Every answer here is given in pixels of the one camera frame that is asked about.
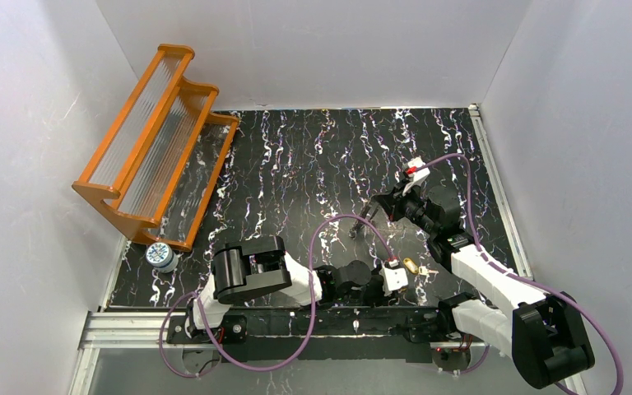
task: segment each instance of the table surface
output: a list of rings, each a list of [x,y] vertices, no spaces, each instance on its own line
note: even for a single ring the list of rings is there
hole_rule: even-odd
[[[451,152],[463,153],[471,161],[472,214],[481,242],[500,262],[515,268],[466,109],[232,114],[241,122],[193,251],[180,254],[174,272],[161,274],[144,262],[146,246],[128,244],[108,309],[167,308],[181,295],[204,287],[215,249],[259,235],[280,235],[291,256],[306,266],[309,241],[325,217],[359,213],[373,194],[390,190],[397,182],[397,173],[410,159],[421,156],[428,161]],[[438,184],[455,188],[463,204],[467,176],[460,161],[449,160],[432,169],[423,189]],[[431,276],[409,273],[411,286],[397,304],[436,305],[440,299],[461,291],[475,292],[433,261],[425,247],[426,235],[413,224],[405,219],[389,223],[381,213],[374,222],[399,258],[412,258],[419,265],[439,271]],[[315,267],[340,267],[354,259],[373,267],[386,258],[371,231],[350,239],[347,231],[351,225],[351,220],[332,223],[318,235]],[[268,295],[246,305],[289,306],[290,301]]]

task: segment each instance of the small jar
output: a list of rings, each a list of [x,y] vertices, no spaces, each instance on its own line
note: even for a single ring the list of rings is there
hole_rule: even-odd
[[[178,255],[166,243],[154,243],[146,248],[146,261],[161,273],[172,272],[178,266]]]

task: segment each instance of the purple cable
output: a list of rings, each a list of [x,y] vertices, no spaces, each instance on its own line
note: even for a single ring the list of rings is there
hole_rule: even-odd
[[[482,251],[483,248],[481,247],[481,242],[478,239],[478,233],[476,232],[476,225],[474,225],[474,223],[473,223],[472,201],[471,201],[471,163],[469,162],[469,159],[466,158],[462,154],[447,154],[447,155],[441,156],[441,157],[439,157],[439,158],[437,158],[435,160],[432,160],[432,161],[426,163],[425,165],[423,165],[420,168],[416,169],[416,171],[427,169],[429,167],[434,167],[439,162],[441,162],[443,160],[448,160],[448,159],[451,159],[451,158],[461,159],[465,163],[465,165],[467,167],[467,218],[468,218],[469,227],[471,228],[471,233],[473,235],[473,239],[474,239],[474,242],[475,242],[475,245],[476,245],[476,249],[478,251]],[[488,255],[486,253],[482,253],[481,257],[484,258],[485,261],[488,264],[490,264],[490,266],[493,267],[498,272],[502,272],[503,274],[505,274],[507,272],[506,269],[503,269],[502,267],[498,266],[497,264],[491,262],[489,260]],[[567,296],[561,294],[559,290],[555,290],[555,289],[553,289],[553,288],[551,288],[549,286],[545,286],[545,285],[540,284],[540,283],[535,282],[535,281],[527,280],[526,278],[522,278],[522,277],[517,276],[516,274],[513,274],[513,273],[508,273],[508,276],[513,278],[514,280],[517,280],[517,281],[522,282],[524,284],[528,284],[530,286],[534,286],[536,288],[539,288],[540,290],[544,290],[544,291],[552,294],[553,296],[557,297],[558,299],[563,300],[569,306],[571,306],[574,309],[578,310],[583,315],[583,317],[585,317],[585,319],[587,319],[587,321],[592,325],[593,328],[595,328],[597,333],[600,335],[600,337],[602,338],[602,340],[606,344],[606,348],[609,350],[609,353],[611,354],[611,358],[614,360],[614,366],[616,367],[616,385],[614,386],[614,391],[612,391],[611,395],[619,395],[621,393],[621,390],[624,388],[624,367],[621,364],[621,358],[619,357],[619,354],[616,352],[616,347],[614,346],[614,343],[611,342],[611,339],[607,336],[607,334],[606,334],[605,330],[602,328],[602,326],[599,323],[597,323],[597,320],[590,313],[588,313],[582,307],[580,307],[579,304],[575,303],[574,301],[572,301]],[[567,387],[565,387],[561,383],[557,383],[556,386],[558,386],[558,388],[563,390],[563,392],[568,393],[569,395],[578,395],[577,393],[567,389]]]
[[[221,355],[219,356],[219,362],[217,362],[216,365],[212,366],[210,369],[205,370],[204,372],[200,372],[200,373],[196,373],[196,374],[187,374],[187,373],[183,373],[179,370],[177,370],[176,368],[173,367],[173,365],[170,364],[170,362],[168,361],[168,357],[165,356],[165,352],[163,351],[163,332],[165,329],[165,325],[168,322],[168,320],[170,319],[170,315],[173,313],[173,311],[178,307],[178,305],[180,304],[180,302],[182,302],[183,300],[186,300],[190,297],[198,297],[198,293],[193,291],[193,292],[189,292],[183,296],[180,296],[178,298],[178,300],[175,301],[175,303],[173,303],[172,306],[170,306],[170,310],[168,310],[167,315],[164,318],[164,322],[161,324],[161,330],[159,331],[159,352],[161,354],[161,358],[163,358],[164,363],[166,366],[168,366],[168,369],[170,369],[171,372],[177,374],[180,377],[185,377],[187,379],[194,379],[196,377],[202,377],[205,374],[209,374],[210,372],[212,372],[218,365],[219,363],[221,363]]]
[[[472,371],[478,369],[478,367],[481,366],[483,361],[486,360],[486,357],[488,356],[488,351],[490,351],[490,346],[486,346],[486,348],[483,350],[483,355],[481,355],[481,358],[479,358],[478,361],[475,364],[473,364],[472,367],[459,371],[459,374],[471,373]]]
[[[224,358],[226,358],[232,364],[234,364],[234,365],[236,365],[236,366],[238,366],[240,368],[246,369],[246,370],[251,370],[253,372],[272,372],[273,370],[281,369],[281,368],[287,366],[291,361],[296,359],[296,357],[299,356],[299,354],[301,354],[301,352],[306,347],[306,344],[309,342],[309,339],[311,338],[311,333],[314,331],[314,324],[316,322],[316,295],[314,294],[314,287],[313,287],[314,275],[312,273],[312,271],[314,269],[314,242],[316,241],[316,236],[318,236],[318,233],[326,225],[328,225],[329,223],[334,222],[334,221],[339,221],[339,220],[341,220],[343,218],[353,218],[353,219],[361,221],[362,223],[367,225],[374,232],[374,234],[377,236],[377,238],[379,238],[379,240],[382,242],[383,246],[386,248],[386,252],[388,253],[388,257],[390,259],[394,259],[393,252],[391,251],[391,248],[386,244],[386,240],[384,239],[384,237],[379,233],[379,231],[376,228],[374,228],[374,225],[372,225],[366,219],[364,219],[364,218],[362,218],[360,216],[356,216],[355,214],[341,214],[341,215],[334,216],[332,218],[328,218],[327,220],[325,220],[316,229],[316,231],[314,232],[314,235],[311,237],[311,243],[309,244],[309,291],[311,293],[311,316],[309,318],[309,329],[307,329],[307,331],[306,331],[306,336],[304,337],[304,340],[301,342],[299,348],[296,349],[294,354],[292,354],[286,360],[283,360],[279,364],[276,364],[276,365],[273,365],[273,366],[258,367],[258,366],[246,365],[244,363],[241,363],[241,362],[237,361],[231,355],[229,355],[226,351],[224,351],[224,349],[221,348],[219,342],[214,338],[214,333],[212,333],[212,331],[211,331],[211,329],[209,327],[209,322],[207,321],[207,316],[205,315],[205,310],[202,307],[202,302],[200,301],[200,299],[198,299],[197,292],[190,292],[188,294],[185,294],[185,295],[181,296],[178,300],[175,301],[175,303],[173,304],[173,307],[170,308],[170,311],[165,316],[163,324],[161,324],[161,330],[159,332],[159,351],[161,353],[161,356],[163,357],[163,360],[164,360],[166,366],[168,366],[168,368],[173,373],[177,374],[178,376],[187,377],[187,378],[198,377],[196,374],[185,374],[185,373],[179,372],[178,370],[173,368],[170,365],[170,363],[168,362],[168,360],[166,359],[166,356],[165,356],[165,354],[163,352],[163,346],[162,346],[162,344],[163,344],[163,331],[165,329],[166,322],[168,321],[168,319],[170,317],[170,314],[173,312],[173,310],[176,307],[178,307],[178,304],[182,300],[185,300],[185,299],[189,298],[190,296],[195,296],[195,299],[197,300],[197,306],[200,308],[200,316],[202,317],[202,323],[204,323],[204,325],[205,325],[205,330],[207,331],[207,335],[209,336],[209,340],[212,342],[212,344],[214,344],[214,346],[216,347],[216,350],[219,351],[219,354],[221,356],[223,356]]]

